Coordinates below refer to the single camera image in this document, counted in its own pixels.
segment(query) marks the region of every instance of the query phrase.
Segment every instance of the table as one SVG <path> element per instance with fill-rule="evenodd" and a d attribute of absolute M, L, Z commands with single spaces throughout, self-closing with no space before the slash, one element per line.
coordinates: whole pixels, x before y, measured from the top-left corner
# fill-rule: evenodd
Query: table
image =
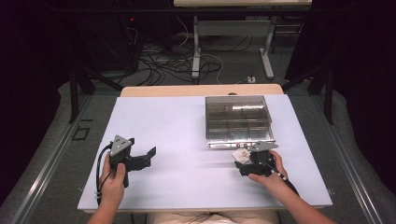
<path fill-rule="evenodd" d="M 310 6 L 312 0 L 174 0 L 175 7 L 294 7 Z M 265 45 L 260 49 L 262 63 L 267 78 L 274 78 L 268 58 L 272 37 L 276 26 L 276 17 L 269 21 L 198 21 L 194 16 L 194 59 L 192 78 L 199 77 L 201 49 L 200 35 L 255 35 L 265 36 Z"/>
<path fill-rule="evenodd" d="M 149 168 L 128 174 L 130 186 L 119 212 L 283 208 L 262 186 L 239 174 L 233 164 L 233 150 L 206 147 L 205 96 L 230 92 L 264 94 L 279 144 L 276 151 L 283 158 L 290 181 L 313 206 L 332 205 L 289 97 L 282 94 L 280 86 L 129 87 L 116 102 L 98 154 L 119 134 L 134 137 L 132 156 L 146 154 L 152 147 L 157 147 L 157 155 Z M 88 213 L 97 208 L 95 165 L 78 204 L 78 209 Z"/>

